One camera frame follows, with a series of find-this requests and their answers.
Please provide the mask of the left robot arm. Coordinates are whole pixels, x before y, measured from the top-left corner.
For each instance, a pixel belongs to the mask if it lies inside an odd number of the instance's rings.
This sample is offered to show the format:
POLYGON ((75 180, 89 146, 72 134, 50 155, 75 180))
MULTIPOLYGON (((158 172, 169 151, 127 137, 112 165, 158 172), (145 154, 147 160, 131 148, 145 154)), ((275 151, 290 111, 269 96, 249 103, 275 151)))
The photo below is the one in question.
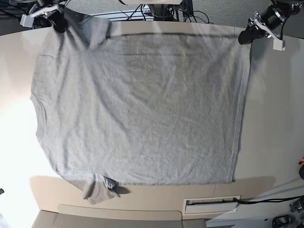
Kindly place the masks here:
POLYGON ((284 25, 292 15, 297 15, 303 7, 302 0, 271 1, 264 12, 256 11, 254 16, 248 19, 246 29, 239 34, 239 44, 247 45, 256 39, 272 38, 274 50, 285 50, 284 25))

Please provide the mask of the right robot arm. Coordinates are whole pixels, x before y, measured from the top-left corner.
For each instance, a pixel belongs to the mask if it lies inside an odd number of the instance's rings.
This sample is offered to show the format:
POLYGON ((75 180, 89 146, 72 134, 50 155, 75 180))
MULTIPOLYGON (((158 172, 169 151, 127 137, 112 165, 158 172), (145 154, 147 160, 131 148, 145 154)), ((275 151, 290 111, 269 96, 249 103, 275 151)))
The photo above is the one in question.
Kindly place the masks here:
POLYGON ((62 0, 36 0, 28 11, 25 22, 30 28, 34 26, 49 27, 58 33, 64 33, 68 27, 65 19, 65 4, 62 0))

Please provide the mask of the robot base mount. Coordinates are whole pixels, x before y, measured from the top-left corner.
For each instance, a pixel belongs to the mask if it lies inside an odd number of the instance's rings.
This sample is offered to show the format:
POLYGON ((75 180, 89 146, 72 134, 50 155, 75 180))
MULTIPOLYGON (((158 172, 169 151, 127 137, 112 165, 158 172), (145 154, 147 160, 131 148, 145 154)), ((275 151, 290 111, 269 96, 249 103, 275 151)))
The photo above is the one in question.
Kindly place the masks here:
POLYGON ((179 10, 183 9, 182 4, 148 4, 149 10, 144 16, 153 17, 154 21, 180 22, 179 10))

